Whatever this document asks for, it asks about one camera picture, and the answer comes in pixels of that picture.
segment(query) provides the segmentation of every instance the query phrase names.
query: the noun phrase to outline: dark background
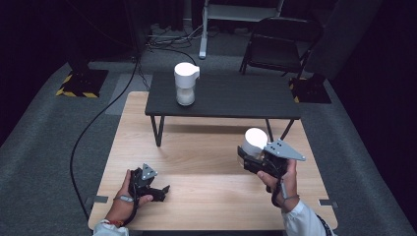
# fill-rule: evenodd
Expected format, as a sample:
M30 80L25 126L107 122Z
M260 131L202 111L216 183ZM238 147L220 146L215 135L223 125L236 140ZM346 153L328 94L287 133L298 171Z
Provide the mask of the dark background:
M42 20L41 9L45 3L47 1L7 1L0 10L0 145L49 76L66 63L59 39ZM121 1L74 0L72 3L112 37L132 42ZM331 6L328 1L316 0L309 4L300 1L298 8L289 5L285 11L289 15L304 16L312 4ZM143 12L150 22L157 21L157 14L152 14L157 12L156 8L153 4L149 11ZM64 11L70 27L77 32L74 37L87 60L132 50L93 30L68 5ZM417 206L412 199L417 180L417 156L413 149L417 133L416 16L415 0L383 1L371 26L330 81L415 229Z

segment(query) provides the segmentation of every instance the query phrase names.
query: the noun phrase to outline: sleeve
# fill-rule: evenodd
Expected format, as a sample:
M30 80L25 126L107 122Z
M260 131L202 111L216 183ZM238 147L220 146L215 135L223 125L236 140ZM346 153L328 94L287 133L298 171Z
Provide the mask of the sleeve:
M107 219L101 220L93 230L93 236L129 236L129 229L126 227L116 227L113 224L106 224Z
M302 201L290 212L282 212L282 218L288 236L326 236L325 228L314 211Z

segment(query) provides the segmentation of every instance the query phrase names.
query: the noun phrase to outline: black chair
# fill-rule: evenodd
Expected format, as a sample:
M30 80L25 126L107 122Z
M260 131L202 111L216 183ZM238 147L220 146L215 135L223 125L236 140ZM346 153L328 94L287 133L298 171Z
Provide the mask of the black chair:
M239 72L247 65L286 73L299 80L310 51L323 35L323 27L313 21L266 18L255 24Z

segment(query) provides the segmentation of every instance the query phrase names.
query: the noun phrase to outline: black table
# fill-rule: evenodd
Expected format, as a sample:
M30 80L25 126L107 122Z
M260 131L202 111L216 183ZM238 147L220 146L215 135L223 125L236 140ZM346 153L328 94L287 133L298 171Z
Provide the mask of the black table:
M250 118L290 120L281 135L283 140L294 120L301 118L288 82L274 77L204 75L196 81L196 100L182 106L176 100L174 73L154 73L145 114L150 116L156 145L162 141L165 116ZM156 128L155 116L160 116Z

